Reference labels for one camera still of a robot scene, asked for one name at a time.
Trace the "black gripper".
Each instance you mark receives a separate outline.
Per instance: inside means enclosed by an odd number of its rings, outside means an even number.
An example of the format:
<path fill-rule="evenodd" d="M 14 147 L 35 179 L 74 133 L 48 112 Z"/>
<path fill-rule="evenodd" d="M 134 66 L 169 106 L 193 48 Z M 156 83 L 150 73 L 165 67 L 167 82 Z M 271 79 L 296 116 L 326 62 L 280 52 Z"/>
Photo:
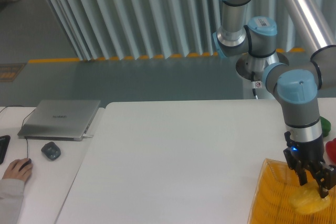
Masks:
<path fill-rule="evenodd" d="M 319 186 L 319 195 L 326 198 L 335 186 L 335 166 L 327 165 L 324 155 L 323 135 L 309 142 L 296 142 L 289 131 L 284 133 L 287 148 L 283 151 L 288 167 L 298 176 L 300 186 L 307 183 L 308 170 Z"/>

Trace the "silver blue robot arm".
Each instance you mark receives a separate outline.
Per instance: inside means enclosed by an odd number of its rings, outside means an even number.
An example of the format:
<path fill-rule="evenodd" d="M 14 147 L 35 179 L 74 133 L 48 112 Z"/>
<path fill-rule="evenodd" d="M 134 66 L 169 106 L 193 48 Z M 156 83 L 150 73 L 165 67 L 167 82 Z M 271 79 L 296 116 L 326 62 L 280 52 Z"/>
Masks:
<path fill-rule="evenodd" d="M 335 167 L 324 161 L 324 144 L 318 91 L 335 86 L 335 37 L 315 0 L 283 0 L 303 41 L 310 61 L 298 68 L 282 63 L 276 54 L 276 23 L 267 17 L 245 22 L 251 0 L 220 0 L 222 23 L 213 34 L 220 56 L 248 53 L 249 79 L 258 72 L 267 91 L 280 103 L 286 125 L 284 155 L 299 183 L 306 174 L 316 180 L 319 195 L 325 198 L 335 186 Z"/>

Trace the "grey sleeved forearm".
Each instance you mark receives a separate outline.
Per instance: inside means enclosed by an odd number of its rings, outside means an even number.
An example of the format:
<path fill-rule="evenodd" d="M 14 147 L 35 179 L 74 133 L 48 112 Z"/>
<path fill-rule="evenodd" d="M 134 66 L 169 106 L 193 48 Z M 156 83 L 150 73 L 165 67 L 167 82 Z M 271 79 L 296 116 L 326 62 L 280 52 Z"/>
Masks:
<path fill-rule="evenodd" d="M 24 199 L 25 183 L 1 179 L 1 223 L 17 223 Z"/>

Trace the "person's right hand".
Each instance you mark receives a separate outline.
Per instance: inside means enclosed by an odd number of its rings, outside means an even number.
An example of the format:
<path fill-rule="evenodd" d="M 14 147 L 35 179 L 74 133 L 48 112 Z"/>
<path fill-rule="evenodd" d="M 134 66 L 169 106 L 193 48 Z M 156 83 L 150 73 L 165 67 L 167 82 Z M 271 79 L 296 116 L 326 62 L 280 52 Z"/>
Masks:
<path fill-rule="evenodd" d="M 19 169 L 26 161 L 28 161 L 28 159 L 29 158 L 24 158 L 12 161 L 7 167 L 2 179 L 18 179 L 27 182 L 32 175 L 33 164 L 31 163 L 27 165 L 21 171 L 19 171 Z"/>

